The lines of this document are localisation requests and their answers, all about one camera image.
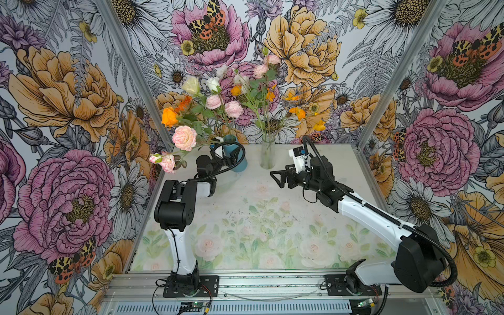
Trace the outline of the tall teal cylinder vase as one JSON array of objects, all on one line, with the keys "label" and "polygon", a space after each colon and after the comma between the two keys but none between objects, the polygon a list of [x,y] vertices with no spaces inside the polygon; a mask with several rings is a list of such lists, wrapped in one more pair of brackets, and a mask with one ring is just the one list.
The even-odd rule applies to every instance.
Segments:
[{"label": "tall teal cylinder vase", "polygon": [[226,135],[224,136],[224,142],[228,143],[223,145],[224,154],[227,158],[230,158],[231,165],[235,165],[236,167],[232,169],[235,173],[240,173],[245,171],[248,166],[248,161],[245,157],[244,151],[238,145],[238,139],[234,135]]}]

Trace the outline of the large pink peach rose stem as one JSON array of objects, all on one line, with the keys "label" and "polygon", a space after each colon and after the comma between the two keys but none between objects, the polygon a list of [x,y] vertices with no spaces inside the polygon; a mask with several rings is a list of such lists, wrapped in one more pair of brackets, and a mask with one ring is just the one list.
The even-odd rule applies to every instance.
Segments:
[{"label": "large pink peach rose stem", "polygon": [[180,168],[187,168],[185,157],[191,151],[218,143],[217,139],[199,135],[189,126],[177,127],[172,141],[175,146],[174,152],[159,151],[148,158],[151,164],[161,167],[161,170],[168,174],[174,174]]}]

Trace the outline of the clear ribbed glass vase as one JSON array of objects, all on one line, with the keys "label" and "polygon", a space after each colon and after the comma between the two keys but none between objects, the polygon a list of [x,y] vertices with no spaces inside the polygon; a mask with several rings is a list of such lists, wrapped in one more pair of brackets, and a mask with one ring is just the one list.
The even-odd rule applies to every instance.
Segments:
[{"label": "clear ribbed glass vase", "polygon": [[275,151],[276,139],[275,136],[269,133],[265,133],[262,136],[261,143],[261,162],[260,166],[263,169],[272,169],[276,162],[276,151]]}]

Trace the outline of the two pink carnations stem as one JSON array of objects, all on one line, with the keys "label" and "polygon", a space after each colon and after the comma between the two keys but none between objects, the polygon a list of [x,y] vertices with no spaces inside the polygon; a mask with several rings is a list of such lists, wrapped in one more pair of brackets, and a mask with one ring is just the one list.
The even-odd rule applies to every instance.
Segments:
[{"label": "two pink carnations stem", "polygon": [[214,130],[216,135],[234,135],[237,137],[235,121],[244,113],[244,107],[238,101],[225,102],[224,98],[217,94],[209,96],[205,105],[215,121]]}]

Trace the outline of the orange leafy flower stem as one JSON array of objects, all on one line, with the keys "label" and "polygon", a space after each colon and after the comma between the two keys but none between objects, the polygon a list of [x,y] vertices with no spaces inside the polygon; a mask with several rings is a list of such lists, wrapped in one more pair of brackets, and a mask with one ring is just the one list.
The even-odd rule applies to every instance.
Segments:
[{"label": "orange leafy flower stem", "polygon": [[209,109],[199,98],[194,99],[185,95],[175,108],[178,126],[187,125],[198,135],[208,139],[220,136],[221,121],[216,110]]}]

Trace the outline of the orange poppy flower stem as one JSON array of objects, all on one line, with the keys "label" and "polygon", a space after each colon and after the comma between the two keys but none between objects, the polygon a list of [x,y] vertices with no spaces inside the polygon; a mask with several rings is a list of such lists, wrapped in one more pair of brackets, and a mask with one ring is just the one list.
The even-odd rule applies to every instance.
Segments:
[{"label": "orange poppy flower stem", "polygon": [[235,85],[230,92],[232,100],[226,105],[228,117],[242,127],[250,127],[260,118],[260,104],[252,92],[245,92],[244,87]]}]

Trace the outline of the white rosebud stem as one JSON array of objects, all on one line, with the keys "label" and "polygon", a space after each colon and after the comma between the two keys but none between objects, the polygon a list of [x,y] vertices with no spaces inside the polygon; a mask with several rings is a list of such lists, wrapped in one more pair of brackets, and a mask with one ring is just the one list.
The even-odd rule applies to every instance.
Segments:
[{"label": "white rosebud stem", "polygon": [[206,107],[212,111],[215,119],[220,121],[220,133],[222,136],[226,136],[230,132],[230,126],[228,116],[224,111],[224,98],[221,95],[220,79],[211,77],[206,81],[206,86],[210,92],[206,100]]}]

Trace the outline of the orange rose stem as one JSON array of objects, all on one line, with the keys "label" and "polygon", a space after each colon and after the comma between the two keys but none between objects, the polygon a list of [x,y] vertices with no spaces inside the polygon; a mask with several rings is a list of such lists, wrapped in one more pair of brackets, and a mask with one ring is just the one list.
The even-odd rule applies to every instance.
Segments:
[{"label": "orange rose stem", "polygon": [[197,144],[212,144],[215,141],[213,130],[211,129],[211,121],[204,118],[201,114],[177,114],[172,107],[165,108],[162,112],[161,122],[168,129],[175,130],[177,127],[188,126],[196,131]]}]

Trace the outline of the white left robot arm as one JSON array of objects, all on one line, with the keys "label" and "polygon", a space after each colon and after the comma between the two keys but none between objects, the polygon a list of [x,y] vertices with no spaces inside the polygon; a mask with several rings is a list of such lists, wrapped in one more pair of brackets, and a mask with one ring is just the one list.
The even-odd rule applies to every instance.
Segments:
[{"label": "white left robot arm", "polygon": [[196,159],[194,178],[164,182],[154,208],[154,220],[169,238],[174,262],[163,285],[163,297],[217,295],[219,277],[200,276],[187,228],[194,220],[197,199],[214,195],[217,176],[236,169],[244,161],[245,147],[236,141],[224,141],[212,145],[210,155],[201,155]]}]

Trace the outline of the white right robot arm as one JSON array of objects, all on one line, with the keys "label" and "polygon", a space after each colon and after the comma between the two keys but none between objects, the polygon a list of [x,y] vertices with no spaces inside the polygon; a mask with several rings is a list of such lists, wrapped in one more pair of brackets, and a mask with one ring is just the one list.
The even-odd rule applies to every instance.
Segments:
[{"label": "white right robot arm", "polygon": [[300,187],[315,192],[317,202],[361,224],[396,253],[390,261],[360,259],[351,265],[343,280],[350,294],[358,295],[373,285],[402,285],[422,293],[429,287],[451,286],[457,280],[457,265],[432,227],[399,219],[336,181],[332,164],[309,137],[304,136],[302,145],[288,153],[292,164],[270,172],[280,188]]}]

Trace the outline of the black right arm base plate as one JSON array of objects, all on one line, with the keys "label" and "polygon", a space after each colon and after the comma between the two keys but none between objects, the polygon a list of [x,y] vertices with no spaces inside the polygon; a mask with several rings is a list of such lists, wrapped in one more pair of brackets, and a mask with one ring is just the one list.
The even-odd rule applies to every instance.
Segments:
[{"label": "black right arm base plate", "polygon": [[358,280],[347,279],[346,274],[326,274],[322,284],[329,296],[381,296],[380,286],[365,286]]}]

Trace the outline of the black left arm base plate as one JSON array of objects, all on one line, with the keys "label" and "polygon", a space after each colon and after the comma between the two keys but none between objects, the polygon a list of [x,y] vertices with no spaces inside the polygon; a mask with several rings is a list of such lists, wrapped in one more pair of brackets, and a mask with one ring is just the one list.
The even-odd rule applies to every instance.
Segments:
[{"label": "black left arm base plate", "polygon": [[217,297],[219,276],[171,275],[165,282],[164,298]]}]

